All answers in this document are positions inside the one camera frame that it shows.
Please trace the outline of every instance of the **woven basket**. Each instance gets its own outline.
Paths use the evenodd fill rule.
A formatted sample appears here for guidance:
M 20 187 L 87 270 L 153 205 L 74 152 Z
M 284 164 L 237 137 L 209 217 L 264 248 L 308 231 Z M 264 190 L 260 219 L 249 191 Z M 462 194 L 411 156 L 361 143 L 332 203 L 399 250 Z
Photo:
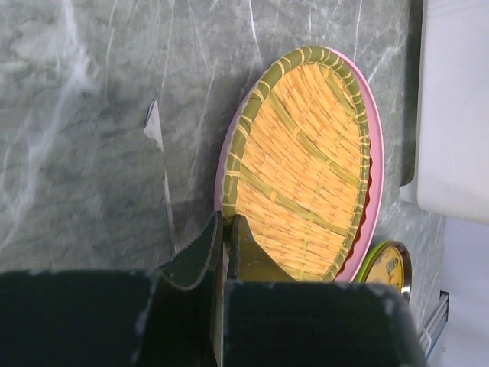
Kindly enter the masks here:
M 238 113 L 216 183 L 225 222 L 246 216 L 259 245 L 293 278 L 333 280 L 357 234 L 370 170 L 351 69 L 327 48 L 294 50 Z

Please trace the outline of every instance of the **pink rim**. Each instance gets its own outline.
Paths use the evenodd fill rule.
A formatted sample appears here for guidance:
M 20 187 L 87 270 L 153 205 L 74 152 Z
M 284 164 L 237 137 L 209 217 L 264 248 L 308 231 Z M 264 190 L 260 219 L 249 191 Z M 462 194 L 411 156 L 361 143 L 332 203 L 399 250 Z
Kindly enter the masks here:
M 358 240 L 353 244 L 350 254 L 348 254 L 348 257 L 343 265 L 343 269 L 336 275 L 335 278 L 335 281 L 353 281 L 367 254 L 372 238 L 374 237 L 374 230 L 375 226 L 377 225 L 377 218 L 381 208 L 382 188 L 384 186 L 384 140 L 382 138 L 381 117 L 379 116 L 374 95 L 368 86 L 367 80 L 364 78 L 361 71 L 344 54 L 331 48 L 330 50 L 340 56 L 351 67 L 351 71 L 357 78 L 361 94 L 364 98 L 368 118 L 368 129 L 371 139 L 371 185 L 368 189 L 370 202 L 365 208 L 365 221 L 360 227 L 360 235 Z M 225 173 L 224 164 L 226 162 L 226 158 L 228 157 L 232 136 L 235 132 L 236 126 L 238 125 L 238 117 L 241 114 L 246 101 L 248 101 L 248 97 L 249 93 L 243 99 L 243 102 L 239 106 L 235 117 L 232 119 L 222 145 L 215 178 L 215 210 L 222 209 L 222 181 L 224 180 Z

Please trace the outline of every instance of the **basket rim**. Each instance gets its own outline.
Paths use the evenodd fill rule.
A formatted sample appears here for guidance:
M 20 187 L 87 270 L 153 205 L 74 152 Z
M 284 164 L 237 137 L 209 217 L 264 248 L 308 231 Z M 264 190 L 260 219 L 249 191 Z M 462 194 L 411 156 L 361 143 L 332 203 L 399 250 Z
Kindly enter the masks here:
M 332 281 L 345 263 L 348 253 L 354 244 L 355 236 L 360 230 L 360 221 L 364 212 L 371 165 L 368 117 L 366 116 L 361 89 L 358 81 L 355 79 L 351 67 L 334 51 L 321 46 L 307 46 L 292 50 L 272 64 L 270 69 L 268 69 L 256 82 L 235 116 L 235 127 L 231 127 L 233 129 L 231 141 L 230 144 L 228 144 L 228 147 L 225 147 L 227 148 L 227 152 L 225 161 L 222 165 L 225 172 L 222 175 L 222 189 L 219 201 L 222 205 L 222 212 L 225 220 L 227 222 L 232 220 L 232 218 L 238 214 L 235 210 L 235 199 L 238 194 L 237 187 L 239 177 L 237 177 L 236 174 L 241 170 L 241 159 L 246 146 L 246 137 L 244 137 L 243 142 L 243 136 L 241 136 L 243 134 L 242 131 L 245 130 L 248 134 L 250 133 L 258 111 L 267 99 L 270 91 L 282 77 L 298 66 L 314 63 L 329 67 L 337 77 L 344 81 L 354 104 L 354 109 L 356 111 L 355 120 L 360 130 L 359 140 L 362 142 L 361 174 L 358 176 L 357 197 L 355 201 L 356 209 L 351 216 L 348 233 L 343 239 L 342 247 L 329 268 L 325 269 L 325 273 L 322 277 L 324 281 Z

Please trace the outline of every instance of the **marble surface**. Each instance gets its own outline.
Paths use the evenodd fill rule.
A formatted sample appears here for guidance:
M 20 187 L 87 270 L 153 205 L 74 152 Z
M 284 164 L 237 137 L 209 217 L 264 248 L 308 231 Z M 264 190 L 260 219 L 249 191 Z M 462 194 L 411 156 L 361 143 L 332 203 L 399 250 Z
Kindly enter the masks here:
M 417 0 L 1 0 L 0 269 L 167 260 L 212 210 L 241 98 L 281 55 L 321 44 L 357 63 L 379 105 L 375 241 L 409 247 L 419 325 L 437 302 L 444 226 L 399 200 L 413 168 L 421 10 Z M 143 133 L 155 97 L 164 151 Z

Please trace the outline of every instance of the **countertop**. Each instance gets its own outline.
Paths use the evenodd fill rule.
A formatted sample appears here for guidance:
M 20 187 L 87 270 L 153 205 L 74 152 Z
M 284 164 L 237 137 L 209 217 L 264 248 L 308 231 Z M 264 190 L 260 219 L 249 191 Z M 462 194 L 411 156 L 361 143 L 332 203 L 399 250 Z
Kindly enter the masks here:
M 386 166 L 374 242 L 409 248 L 419 326 L 438 301 L 444 232 L 442 217 L 399 199 L 413 171 L 422 7 L 3 1 L 0 269 L 166 261 L 173 248 L 165 200 L 181 248 L 212 210 L 221 144 L 245 93 L 289 50 L 320 44 L 353 59 L 377 100 Z M 164 152 L 143 133 L 155 97 Z

